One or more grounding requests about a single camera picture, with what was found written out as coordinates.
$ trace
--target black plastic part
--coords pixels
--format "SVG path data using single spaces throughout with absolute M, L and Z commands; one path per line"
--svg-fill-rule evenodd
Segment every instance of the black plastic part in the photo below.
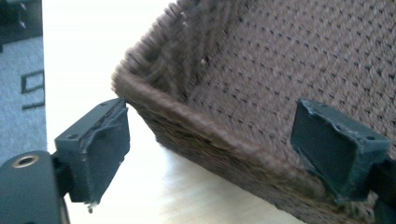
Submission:
M 51 155 L 53 169 L 55 171 L 56 182 L 58 184 L 58 192 L 61 197 L 73 188 L 73 178 L 70 167 L 66 163 L 59 161 L 58 152 Z
M 377 200 L 374 207 L 375 224 L 395 224 L 396 210 L 381 200 Z
M 41 0 L 0 0 L 0 45 L 42 35 Z
M 70 167 L 72 202 L 98 204 L 129 152 L 123 99 L 99 104 L 55 139 L 60 163 Z
M 344 203 L 367 198 L 367 176 L 373 164 L 386 158 L 391 142 L 328 105 L 301 99 L 291 144 L 336 201 Z
M 47 151 L 21 154 L 0 168 L 0 223 L 67 223 Z
M 396 161 L 387 158 L 381 164 L 375 164 L 367 185 L 378 195 L 379 200 L 396 209 Z

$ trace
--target woven texture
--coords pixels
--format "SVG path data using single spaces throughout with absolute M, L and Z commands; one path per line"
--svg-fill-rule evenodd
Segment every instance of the woven texture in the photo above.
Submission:
M 299 98 L 396 139 L 394 1 L 178 1 L 113 76 L 157 140 L 309 223 L 373 223 L 335 204 L 290 146 Z M 396 159 L 396 145 L 389 155 Z

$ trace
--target printed number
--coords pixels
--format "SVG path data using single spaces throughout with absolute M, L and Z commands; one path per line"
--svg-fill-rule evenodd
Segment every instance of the printed number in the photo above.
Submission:
M 43 91 L 43 100 L 28 105 L 23 105 L 22 110 L 32 109 L 45 105 L 44 70 L 21 76 L 21 94 L 29 94 L 33 91 Z

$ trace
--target white surface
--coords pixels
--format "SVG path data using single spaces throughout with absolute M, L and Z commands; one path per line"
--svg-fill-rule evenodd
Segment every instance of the white surface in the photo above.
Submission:
M 168 2 L 43 0 L 51 152 L 61 132 L 94 106 L 116 97 L 110 90 L 115 66 Z M 133 109 L 129 121 L 130 153 L 93 214 L 87 205 L 68 202 L 72 223 L 298 223 L 160 147 Z

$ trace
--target screw hole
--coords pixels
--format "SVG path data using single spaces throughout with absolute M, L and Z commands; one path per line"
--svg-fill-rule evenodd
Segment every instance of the screw hole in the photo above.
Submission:
M 67 135 L 67 139 L 76 139 L 77 137 L 78 137 L 78 134 L 76 134 L 76 133 Z
M 23 168 L 30 165 L 35 164 L 38 161 L 39 157 L 37 155 L 29 155 L 19 158 L 17 161 L 12 164 L 14 168 Z

